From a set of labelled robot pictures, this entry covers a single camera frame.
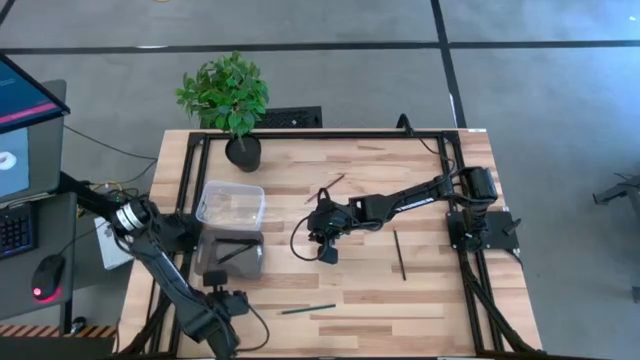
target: computer mouse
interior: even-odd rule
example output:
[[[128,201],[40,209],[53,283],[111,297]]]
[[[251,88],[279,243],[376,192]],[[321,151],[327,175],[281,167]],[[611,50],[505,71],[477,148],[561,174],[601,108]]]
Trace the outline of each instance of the computer mouse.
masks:
[[[60,254],[49,255],[42,259],[31,279],[33,297],[44,300],[55,294],[62,278],[64,263],[65,258]]]

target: potted plant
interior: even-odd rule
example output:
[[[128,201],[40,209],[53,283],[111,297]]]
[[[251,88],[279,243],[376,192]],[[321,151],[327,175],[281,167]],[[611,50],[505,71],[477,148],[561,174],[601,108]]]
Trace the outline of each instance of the potted plant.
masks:
[[[197,114],[203,127],[229,132],[225,147],[229,161],[246,172],[260,166],[260,141],[249,135],[269,103],[260,69],[234,51],[231,57],[204,63],[194,78],[184,74],[176,89],[178,104],[189,119]]]

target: wooden table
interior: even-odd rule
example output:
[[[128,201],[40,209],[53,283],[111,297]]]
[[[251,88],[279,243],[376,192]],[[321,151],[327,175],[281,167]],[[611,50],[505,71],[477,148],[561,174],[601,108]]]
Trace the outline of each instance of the wooden table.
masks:
[[[504,199],[487,133],[459,130],[459,134],[466,165],[491,168],[500,194],[493,208],[501,209]],[[188,135],[186,130],[165,133],[151,188],[151,199],[162,212],[174,211]],[[437,149],[435,141],[427,143]],[[335,266],[298,260],[288,245],[293,227],[315,208],[314,202],[305,205],[305,200],[339,174],[346,177],[330,193],[335,201],[346,203],[352,196],[390,194],[431,180],[442,173],[438,156],[412,139],[263,140],[261,166],[247,174],[226,159],[225,144],[212,141],[206,180],[258,185],[266,194],[264,275],[259,281],[231,280],[227,286],[246,291],[271,330],[267,346],[247,356],[474,354],[458,259],[449,246],[445,202],[404,212],[380,231],[343,236],[337,241],[340,262]],[[198,159],[196,150],[186,201],[189,209]],[[407,281],[400,274],[394,228]],[[303,227],[295,246],[301,255],[311,257],[317,245],[306,238]],[[520,265],[504,251],[485,255],[498,308],[526,342],[540,348]],[[190,282],[202,288],[201,278],[193,273]],[[122,347],[144,325],[149,301],[156,301],[149,298],[151,286],[151,276],[136,261],[120,321]],[[278,314],[283,309],[333,303],[335,309]],[[491,349],[486,313],[479,303],[478,307],[485,347]],[[167,349],[172,317],[170,312],[165,319],[160,350]],[[242,347],[264,339],[264,329],[252,315],[234,318],[233,326]],[[206,357],[212,352],[206,342],[196,344],[183,335],[178,355]]]

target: gray floor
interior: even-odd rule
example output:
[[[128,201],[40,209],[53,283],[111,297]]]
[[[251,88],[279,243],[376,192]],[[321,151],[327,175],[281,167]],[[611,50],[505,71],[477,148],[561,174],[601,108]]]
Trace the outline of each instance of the gray floor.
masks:
[[[637,1],[442,0],[442,8],[452,41],[640,38]],[[418,0],[19,0],[0,27],[0,46],[432,41],[431,15],[429,1]],[[173,98],[182,73],[219,55],[12,59],[38,80],[68,81],[68,125],[153,155],[165,129],[192,127]],[[326,127],[388,127],[400,112],[415,126],[453,125],[437,50],[246,56],[261,67],[273,107],[321,105]],[[525,276],[545,349],[637,358],[640,306],[630,287],[640,284],[640,227],[626,200],[599,207],[591,193],[617,183],[614,172],[640,172],[640,49],[456,50],[453,59],[468,125],[489,130],[507,203],[523,218]],[[65,133],[63,166],[73,176],[123,180],[144,165]],[[96,256],[86,240],[79,246]],[[76,313],[114,323],[127,269],[105,275],[90,263],[86,272],[96,276],[77,291]],[[5,322],[53,324],[56,316]]]

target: clear plastic box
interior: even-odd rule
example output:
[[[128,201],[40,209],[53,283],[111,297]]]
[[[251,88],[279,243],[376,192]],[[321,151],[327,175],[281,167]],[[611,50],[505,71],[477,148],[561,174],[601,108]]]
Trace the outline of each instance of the clear plastic box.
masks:
[[[263,213],[261,187],[209,181],[202,191],[196,218],[214,228],[260,231]]]

